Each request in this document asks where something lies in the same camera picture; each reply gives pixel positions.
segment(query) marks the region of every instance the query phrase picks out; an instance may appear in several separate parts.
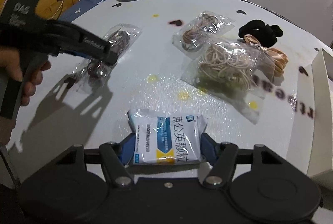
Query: clear plastic bag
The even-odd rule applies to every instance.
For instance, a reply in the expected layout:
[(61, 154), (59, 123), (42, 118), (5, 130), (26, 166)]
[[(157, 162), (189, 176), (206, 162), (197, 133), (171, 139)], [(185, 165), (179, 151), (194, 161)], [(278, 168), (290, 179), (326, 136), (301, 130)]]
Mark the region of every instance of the clear plastic bag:
[(202, 47), (210, 43), (211, 35), (223, 35), (235, 26), (234, 22), (229, 17), (204, 11), (173, 35), (173, 45), (195, 59)]
[(200, 137), (208, 119), (201, 114), (128, 111), (136, 133), (133, 164), (192, 164), (202, 161)]
[[(142, 30), (131, 24), (118, 24), (112, 27), (103, 37), (110, 43), (110, 50), (117, 53), (118, 59), (140, 36)], [(104, 86), (112, 69), (102, 60), (84, 59), (75, 68), (72, 77), (75, 79), (74, 90), (82, 93), (94, 93)]]
[(210, 40), (215, 43), (207, 45), (202, 55), (188, 65), (181, 80), (226, 100), (257, 123), (264, 93), (253, 80), (254, 72), (265, 66), (273, 74), (274, 61), (245, 43), (217, 37)]

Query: finger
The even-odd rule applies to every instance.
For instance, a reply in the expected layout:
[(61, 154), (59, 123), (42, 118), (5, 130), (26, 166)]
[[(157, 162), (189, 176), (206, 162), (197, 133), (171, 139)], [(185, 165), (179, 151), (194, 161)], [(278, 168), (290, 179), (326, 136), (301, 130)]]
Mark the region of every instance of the finger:
[(23, 95), (21, 99), (21, 106), (27, 106), (29, 105), (29, 102), (30, 102), (30, 97)]
[(39, 85), (43, 81), (43, 74), (40, 70), (34, 71), (30, 79), (33, 85)]
[(8, 75), (17, 81), (22, 81), (20, 55), (16, 48), (0, 47), (0, 67), (6, 68)]
[(24, 84), (23, 95), (25, 96), (33, 96), (36, 93), (36, 86), (31, 82), (27, 82)]
[(49, 70), (51, 68), (51, 63), (49, 61), (47, 61), (46, 63), (44, 63), (44, 65), (41, 67), (41, 71), (46, 71)]

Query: blue logo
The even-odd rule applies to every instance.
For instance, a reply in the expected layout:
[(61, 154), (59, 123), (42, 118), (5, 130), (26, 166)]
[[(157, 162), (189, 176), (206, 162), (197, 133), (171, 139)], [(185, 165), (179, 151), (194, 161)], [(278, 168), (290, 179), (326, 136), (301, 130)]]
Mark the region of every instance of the blue logo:
[(188, 122), (191, 122), (194, 120), (194, 116), (192, 116), (192, 115), (186, 116), (186, 119), (188, 120)]

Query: medicine packet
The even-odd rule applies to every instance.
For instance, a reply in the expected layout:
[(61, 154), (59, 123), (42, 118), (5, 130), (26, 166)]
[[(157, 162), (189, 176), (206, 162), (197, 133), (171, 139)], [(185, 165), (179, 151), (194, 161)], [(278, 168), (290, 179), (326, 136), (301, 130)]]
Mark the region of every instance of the medicine packet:
[(208, 119), (201, 114), (149, 109), (128, 111), (136, 134), (133, 164), (193, 164), (202, 161), (200, 137)]

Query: tabletop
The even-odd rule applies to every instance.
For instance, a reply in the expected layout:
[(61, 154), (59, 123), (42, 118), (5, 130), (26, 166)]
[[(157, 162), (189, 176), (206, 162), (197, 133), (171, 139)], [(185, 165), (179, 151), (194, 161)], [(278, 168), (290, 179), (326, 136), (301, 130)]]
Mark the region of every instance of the tabletop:
[[(180, 80), (191, 59), (172, 45), (172, 35), (181, 26), (170, 22), (181, 20), (184, 25), (206, 10), (236, 21), (235, 27), (226, 34), (230, 39), (237, 40), (238, 29), (253, 19), (277, 24), (284, 31), (274, 45), (289, 58), (284, 80), (265, 95), (256, 124), (229, 103)], [(106, 0), (73, 23), (100, 37), (119, 23), (138, 26), (142, 34), (120, 58), (107, 84), (97, 94), (66, 90), (63, 85), (64, 76), (82, 58), (65, 54), (50, 58), (52, 68), (45, 72), (44, 81), (29, 106), (20, 109), (7, 146), (22, 180), (72, 144), (97, 148), (104, 142), (121, 141), (130, 133), (126, 114), (130, 108), (203, 114), (209, 119), (206, 132), (217, 142), (229, 141), (240, 148), (253, 148), (254, 144), (261, 143), (286, 158), (291, 133), (295, 131), (295, 116), (300, 112), (295, 112), (287, 100), (279, 99), (276, 90), (282, 89), (286, 95), (297, 98), (302, 82), (313, 98), (311, 74), (304, 80), (299, 67), (311, 64), (318, 53), (315, 48), (324, 48), (333, 54), (305, 30), (242, 0)], [(313, 104), (311, 99), (302, 101), (307, 108)], [(298, 124), (311, 136), (313, 122), (309, 116), (303, 116)], [(145, 176), (197, 176), (200, 169), (198, 172), (192, 167), (178, 168), (173, 173), (153, 170)], [(97, 165), (88, 165), (88, 170), (103, 177)], [(247, 165), (238, 167), (236, 175), (247, 170)]]

